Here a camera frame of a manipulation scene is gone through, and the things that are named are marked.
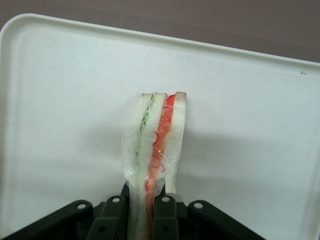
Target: tray rim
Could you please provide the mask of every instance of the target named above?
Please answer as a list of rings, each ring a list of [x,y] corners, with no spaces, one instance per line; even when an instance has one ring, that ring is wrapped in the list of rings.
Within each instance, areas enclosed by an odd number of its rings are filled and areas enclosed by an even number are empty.
[[[213,43],[206,43],[206,42],[201,42],[201,41],[183,39],[183,38],[178,38],[178,37],[173,37],[173,36],[165,36],[165,35],[148,33],[148,32],[143,32],[143,31],[130,30],[130,29],[118,28],[118,27],[107,26],[107,25],[99,25],[99,24],[95,24],[95,23],[88,23],[88,22],[64,19],[64,18],[53,17],[53,16],[46,16],[46,15],[41,15],[41,14],[37,14],[37,13],[22,13],[22,14],[19,14],[19,15],[12,17],[4,24],[4,26],[0,30],[0,56],[2,53],[3,38],[5,36],[5,33],[8,31],[8,29],[10,29],[10,27],[12,25],[14,25],[16,22],[20,22],[20,21],[28,20],[28,19],[30,19],[30,20],[35,19],[35,20],[42,20],[42,21],[49,21],[49,22],[59,22],[61,24],[71,25],[71,26],[77,25],[77,26],[82,26],[85,28],[100,29],[103,31],[111,31],[111,32],[116,32],[116,33],[129,34],[129,35],[145,37],[145,38],[150,38],[150,39],[153,38],[153,39],[169,41],[169,42],[173,42],[173,43],[187,44],[187,45],[190,45],[193,47],[196,47],[196,46],[197,47],[205,47],[205,48],[210,48],[213,50],[226,51],[226,52],[236,53],[236,54],[241,54],[241,55],[246,55],[246,56],[259,57],[259,58],[264,58],[264,59],[269,59],[269,60],[287,62],[287,63],[291,63],[291,64],[302,64],[302,65],[307,65],[310,67],[312,66],[312,67],[319,67],[320,68],[320,62],[301,60],[301,59],[297,59],[297,58],[291,58],[291,57],[280,56],[280,55],[273,55],[273,54],[269,54],[269,53],[262,53],[262,52],[257,52],[257,51],[245,50],[245,49],[234,48],[234,47],[229,47],[229,46],[217,45],[217,44],[213,44]]]

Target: white surface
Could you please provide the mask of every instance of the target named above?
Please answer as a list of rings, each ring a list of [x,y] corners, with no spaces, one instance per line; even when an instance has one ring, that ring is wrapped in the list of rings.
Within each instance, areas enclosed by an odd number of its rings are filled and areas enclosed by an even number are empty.
[[[182,91],[184,202],[270,240],[317,239],[319,64],[32,14],[0,41],[1,237],[118,193],[140,94]]]

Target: carrot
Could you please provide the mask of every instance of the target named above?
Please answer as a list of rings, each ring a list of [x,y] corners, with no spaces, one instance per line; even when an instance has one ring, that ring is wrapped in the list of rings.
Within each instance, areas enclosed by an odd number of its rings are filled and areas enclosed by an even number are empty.
[[[162,157],[166,147],[166,137],[171,130],[172,117],[174,112],[174,103],[176,95],[170,95],[166,102],[165,107],[162,109],[159,125],[157,127],[156,140],[153,143],[152,156],[148,167],[148,177],[145,181],[145,211],[148,222],[148,239],[151,239],[152,233],[152,220],[154,209],[154,197],[155,188],[157,185],[157,174],[159,168],[162,167],[162,172],[165,171],[165,167],[162,164]]]

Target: plastic wrap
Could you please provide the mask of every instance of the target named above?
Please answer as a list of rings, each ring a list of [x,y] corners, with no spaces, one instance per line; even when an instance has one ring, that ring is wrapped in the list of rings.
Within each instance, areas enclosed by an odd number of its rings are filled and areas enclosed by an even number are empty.
[[[175,175],[185,127],[186,94],[142,94],[122,138],[124,178],[130,189],[129,240],[151,237],[154,198]]]

